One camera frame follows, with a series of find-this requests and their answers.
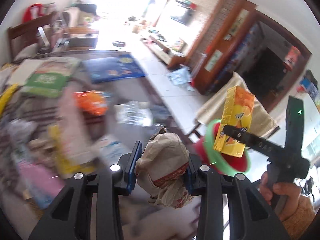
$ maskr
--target television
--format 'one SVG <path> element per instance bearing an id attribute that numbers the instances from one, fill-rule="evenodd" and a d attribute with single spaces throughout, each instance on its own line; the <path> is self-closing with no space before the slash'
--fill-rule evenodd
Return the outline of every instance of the television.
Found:
<path id="1" fill-rule="evenodd" d="M 176 1 L 179 4 L 172 8 L 170 18 L 179 23 L 187 25 L 193 16 L 193 9 L 185 5 L 183 2 Z"/>

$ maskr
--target box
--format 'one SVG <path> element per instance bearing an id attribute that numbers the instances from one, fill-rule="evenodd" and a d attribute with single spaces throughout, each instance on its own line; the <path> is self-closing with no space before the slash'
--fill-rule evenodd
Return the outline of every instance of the box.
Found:
<path id="1" fill-rule="evenodd" d="M 254 95 L 250 92 L 239 86 L 228 89 L 221 125 L 213 145 L 214 150 L 239 158 L 242 156 L 245 145 L 225 135 L 223 127 L 229 124 L 248 131 L 252 119 L 253 105 Z"/>

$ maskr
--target orange package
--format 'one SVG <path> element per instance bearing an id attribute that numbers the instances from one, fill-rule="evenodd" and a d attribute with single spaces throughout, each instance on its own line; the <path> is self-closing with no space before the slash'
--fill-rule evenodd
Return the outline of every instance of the orange package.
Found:
<path id="1" fill-rule="evenodd" d="M 82 110 L 94 114 L 94 115 L 104 115 L 108 110 L 107 102 L 103 98 L 101 91 L 86 91 L 86 92 L 77 92 L 73 93 L 78 107 Z"/>
<path id="2" fill-rule="evenodd" d="M 254 95 L 242 87 L 228 89 L 223 108 L 221 125 L 215 139 L 213 149 L 235 157 L 241 157 L 245 145 L 224 134 L 223 127 L 227 124 L 249 131 L 254 105 Z"/>

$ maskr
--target green rim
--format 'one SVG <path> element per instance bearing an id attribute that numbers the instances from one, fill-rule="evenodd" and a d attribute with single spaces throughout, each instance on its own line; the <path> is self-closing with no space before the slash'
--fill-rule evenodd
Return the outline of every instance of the green rim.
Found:
<path id="1" fill-rule="evenodd" d="M 234 176 L 239 172 L 246 174 L 251 168 L 250 158 L 249 158 L 249 155 L 248 155 L 248 152 L 246 149 L 244 149 L 244 154 L 245 154 L 245 157 L 247 160 L 247 169 L 244 172 L 235 170 L 221 156 L 220 152 L 213 149 L 214 136 L 212 136 L 212 129 L 216 123 L 220 123 L 220 122 L 221 122 L 221 119 L 215 119 L 215 120 L 211 121 L 208 125 L 207 132 L 204 136 L 203 146 L 206 150 L 210 164 L 215 165 L 219 171 L 221 171 L 223 174 L 226 174 L 229 176 Z"/>

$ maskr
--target sleeve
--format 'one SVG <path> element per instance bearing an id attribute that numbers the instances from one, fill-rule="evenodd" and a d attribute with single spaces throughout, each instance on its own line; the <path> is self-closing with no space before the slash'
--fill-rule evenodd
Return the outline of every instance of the sleeve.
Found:
<path id="1" fill-rule="evenodd" d="M 300 196 L 296 212 L 282 223 L 291 239 L 297 240 L 311 224 L 314 217 L 315 212 L 313 211 L 310 199 Z"/>

